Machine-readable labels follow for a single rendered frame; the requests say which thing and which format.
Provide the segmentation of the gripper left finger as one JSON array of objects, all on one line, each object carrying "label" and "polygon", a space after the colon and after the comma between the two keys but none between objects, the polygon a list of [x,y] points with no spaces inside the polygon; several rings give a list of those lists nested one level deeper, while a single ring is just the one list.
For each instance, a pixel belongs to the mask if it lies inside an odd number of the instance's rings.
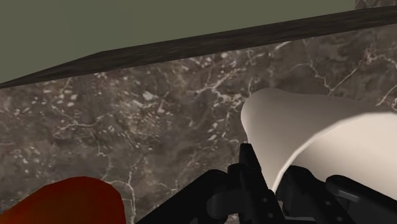
[{"label": "gripper left finger", "polygon": [[284,224],[248,143],[240,145],[239,162],[226,172],[203,173],[137,224],[225,224],[231,214],[239,216],[239,224]]}]

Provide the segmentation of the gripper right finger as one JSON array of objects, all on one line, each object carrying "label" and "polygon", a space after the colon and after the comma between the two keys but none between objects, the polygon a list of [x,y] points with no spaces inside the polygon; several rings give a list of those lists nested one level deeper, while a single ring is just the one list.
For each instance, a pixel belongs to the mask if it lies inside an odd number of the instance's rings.
[{"label": "gripper right finger", "polygon": [[286,224],[397,224],[397,200],[341,175],[320,181],[292,165],[276,197]]}]

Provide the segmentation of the white flared vessel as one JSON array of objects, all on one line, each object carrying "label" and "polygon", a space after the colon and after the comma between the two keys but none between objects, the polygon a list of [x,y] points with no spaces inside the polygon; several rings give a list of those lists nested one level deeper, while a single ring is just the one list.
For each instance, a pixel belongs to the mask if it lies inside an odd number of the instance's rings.
[{"label": "white flared vessel", "polygon": [[343,97],[265,88],[240,116],[268,187],[291,165],[351,178],[397,200],[397,113]]}]

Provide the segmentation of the red rounded object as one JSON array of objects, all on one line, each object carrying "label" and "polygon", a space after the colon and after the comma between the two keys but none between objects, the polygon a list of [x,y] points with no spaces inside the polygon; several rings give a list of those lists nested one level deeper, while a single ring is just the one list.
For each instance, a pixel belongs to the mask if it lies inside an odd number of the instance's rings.
[{"label": "red rounded object", "polygon": [[86,176],[46,185],[0,214],[0,224],[127,224],[110,184]]}]

